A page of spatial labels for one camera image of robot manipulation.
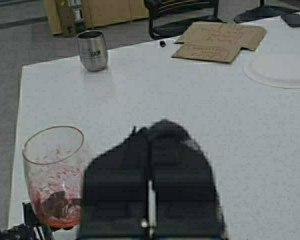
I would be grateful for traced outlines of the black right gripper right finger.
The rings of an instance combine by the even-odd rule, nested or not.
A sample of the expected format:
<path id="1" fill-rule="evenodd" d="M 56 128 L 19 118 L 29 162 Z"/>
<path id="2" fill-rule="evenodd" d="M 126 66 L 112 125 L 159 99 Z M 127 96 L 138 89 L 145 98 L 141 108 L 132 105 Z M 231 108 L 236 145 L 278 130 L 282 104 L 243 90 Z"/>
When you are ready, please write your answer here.
<path id="1" fill-rule="evenodd" d="M 167 119 L 148 129 L 157 238 L 227 240 L 212 167 L 201 147 Z"/>

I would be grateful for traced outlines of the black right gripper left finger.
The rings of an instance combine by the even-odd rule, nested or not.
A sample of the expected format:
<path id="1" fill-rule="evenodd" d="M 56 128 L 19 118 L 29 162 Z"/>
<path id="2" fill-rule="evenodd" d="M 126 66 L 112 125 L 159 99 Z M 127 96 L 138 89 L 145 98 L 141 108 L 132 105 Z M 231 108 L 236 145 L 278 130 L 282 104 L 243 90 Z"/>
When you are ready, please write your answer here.
<path id="1" fill-rule="evenodd" d="M 88 165 L 82 182 L 80 240 L 147 239 L 148 139 L 134 129 Z"/>

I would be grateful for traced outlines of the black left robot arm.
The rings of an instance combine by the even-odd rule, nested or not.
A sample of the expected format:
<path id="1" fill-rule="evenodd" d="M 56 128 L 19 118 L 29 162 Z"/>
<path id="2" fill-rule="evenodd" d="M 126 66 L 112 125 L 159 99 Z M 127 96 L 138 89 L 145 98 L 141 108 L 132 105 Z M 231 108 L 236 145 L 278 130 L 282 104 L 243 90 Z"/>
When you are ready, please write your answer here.
<path id="1" fill-rule="evenodd" d="M 0 240 L 52 240 L 53 233 L 80 224 L 82 177 L 92 159 L 85 136 L 72 126 L 37 132 L 22 147 L 29 202 L 23 222 L 0 230 Z"/>

